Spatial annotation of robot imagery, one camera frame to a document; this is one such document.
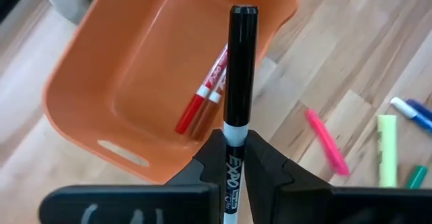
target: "black marker cap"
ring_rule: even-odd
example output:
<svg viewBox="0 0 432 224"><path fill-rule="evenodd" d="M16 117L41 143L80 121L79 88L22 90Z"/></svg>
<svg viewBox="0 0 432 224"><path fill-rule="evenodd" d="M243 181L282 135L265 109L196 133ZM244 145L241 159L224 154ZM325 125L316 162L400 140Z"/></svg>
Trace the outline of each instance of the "black marker cap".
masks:
<svg viewBox="0 0 432 224"><path fill-rule="evenodd" d="M257 45L258 7L235 5L229 17L228 65L223 119L245 126L250 119Z"/></svg>

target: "yellow highlighter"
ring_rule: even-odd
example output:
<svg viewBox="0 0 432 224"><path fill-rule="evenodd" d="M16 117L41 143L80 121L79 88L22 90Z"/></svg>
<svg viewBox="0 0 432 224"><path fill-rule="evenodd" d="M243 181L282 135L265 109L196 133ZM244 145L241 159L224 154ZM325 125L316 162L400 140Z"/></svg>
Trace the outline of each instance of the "yellow highlighter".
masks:
<svg viewBox="0 0 432 224"><path fill-rule="evenodd" d="M379 187L398 185L398 144L396 142L396 116L378 115Z"/></svg>

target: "wooden floor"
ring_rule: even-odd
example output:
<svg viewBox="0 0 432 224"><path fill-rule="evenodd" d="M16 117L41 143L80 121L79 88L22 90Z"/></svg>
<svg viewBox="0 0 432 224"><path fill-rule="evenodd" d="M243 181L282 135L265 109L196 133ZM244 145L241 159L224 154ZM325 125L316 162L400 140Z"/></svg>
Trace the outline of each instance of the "wooden floor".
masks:
<svg viewBox="0 0 432 224"><path fill-rule="evenodd" d="M400 186L414 165L432 167L432 138L389 107L393 96L432 106L431 8L432 0L300 0L256 75L252 128L334 185L376 186L375 116L397 114ZM43 114L43 85L75 29L47 0L23 0L0 26L0 223L37 223L39 202L60 186L145 184L64 140ZM330 171L308 107L326 121L350 177ZM240 222L251 223L242 198Z"/></svg>

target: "red marker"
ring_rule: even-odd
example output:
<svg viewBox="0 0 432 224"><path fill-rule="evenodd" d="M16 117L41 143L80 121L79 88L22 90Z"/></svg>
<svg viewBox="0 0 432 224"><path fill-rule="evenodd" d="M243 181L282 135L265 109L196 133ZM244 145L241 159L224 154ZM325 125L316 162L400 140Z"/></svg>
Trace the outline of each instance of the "red marker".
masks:
<svg viewBox="0 0 432 224"><path fill-rule="evenodd" d="M306 111L306 118L308 119L312 129L314 129L315 133L317 133L318 138L323 145L327 160L330 162L333 170L340 175L349 175L350 170L344 160L344 157L336 146L335 140L327 131L324 123L319 119L317 113L315 113L312 109L308 109Z"/></svg>
<svg viewBox="0 0 432 224"><path fill-rule="evenodd" d="M219 81L222 72L227 67L228 57L227 57L227 45L223 48L222 53L217 58L215 64L210 69L209 74L206 76L204 82L201 84L200 88L196 91L192 100L189 102L186 110L183 112L175 130L179 134L183 134L189 127L190 122L194 119L196 112L198 112L202 103L207 98L211 89L214 87L217 81Z"/></svg>

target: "blue marker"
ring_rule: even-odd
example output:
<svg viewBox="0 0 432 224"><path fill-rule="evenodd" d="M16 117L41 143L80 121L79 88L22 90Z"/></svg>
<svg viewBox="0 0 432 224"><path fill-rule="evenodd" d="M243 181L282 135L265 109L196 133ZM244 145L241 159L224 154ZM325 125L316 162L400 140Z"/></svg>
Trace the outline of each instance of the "blue marker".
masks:
<svg viewBox="0 0 432 224"><path fill-rule="evenodd" d="M417 110L417 112L419 112L420 114L425 116L428 120L432 121L432 112L428 108L426 108L424 105L422 105L421 103L417 102L414 99L408 99L406 101L406 103L408 103L408 105L410 105L415 110Z"/></svg>
<svg viewBox="0 0 432 224"><path fill-rule="evenodd" d="M407 118L413 120L418 126L432 133L432 121L427 119L425 116L421 115L417 110L412 108L410 105L405 103L403 100L395 97L390 103L401 113L403 113Z"/></svg>

